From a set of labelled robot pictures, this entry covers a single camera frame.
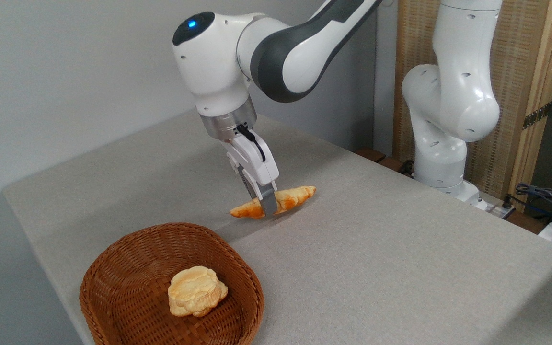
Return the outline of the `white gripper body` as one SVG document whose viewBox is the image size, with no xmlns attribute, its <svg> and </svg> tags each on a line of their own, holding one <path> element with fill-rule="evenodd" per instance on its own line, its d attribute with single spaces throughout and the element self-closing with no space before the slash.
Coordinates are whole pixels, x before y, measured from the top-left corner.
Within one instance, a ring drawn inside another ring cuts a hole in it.
<svg viewBox="0 0 552 345">
<path fill-rule="evenodd" d="M 222 140 L 220 143 L 227 151 L 229 162 L 230 159 L 236 159 L 244 167 L 244 173 L 252 183 L 257 198 L 261 199 L 258 185 L 276 181 L 279 170 L 265 140 L 252 129 L 243 132 L 250 134 L 250 138 L 241 133 L 234 139 Z"/>
</svg>

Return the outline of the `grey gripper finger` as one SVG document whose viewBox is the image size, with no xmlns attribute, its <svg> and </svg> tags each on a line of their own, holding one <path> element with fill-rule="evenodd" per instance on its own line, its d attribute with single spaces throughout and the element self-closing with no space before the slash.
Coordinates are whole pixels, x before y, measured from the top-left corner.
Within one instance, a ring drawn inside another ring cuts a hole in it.
<svg viewBox="0 0 552 345">
<path fill-rule="evenodd" d="M 276 200 L 276 183 L 272 181 L 267 185 L 258 185 L 259 196 L 261 199 L 259 203 L 265 213 L 265 216 L 272 216 L 278 211 L 278 201 Z"/>
<path fill-rule="evenodd" d="M 241 178 L 241 181 L 243 183 L 243 185 L 245 186 L 245 188 L 247 189 L 249 195 L 251 196 L 251 198 L 257 198 L 257 195 L 255 193 L 255 190 L 253 188 L 253 185 L 252 183 L 250 183 L 244 173 L 244 167 L 241 166 L 241 164 L 239 164 L 239 162 L 236 160 L 236 159 L 230 159 L 230 163 L 231 163 L 231 166 L 233 168 L 234 171 L 236 171 L 236 173 L 239 175 L 239 177 Z"/>
</svg>

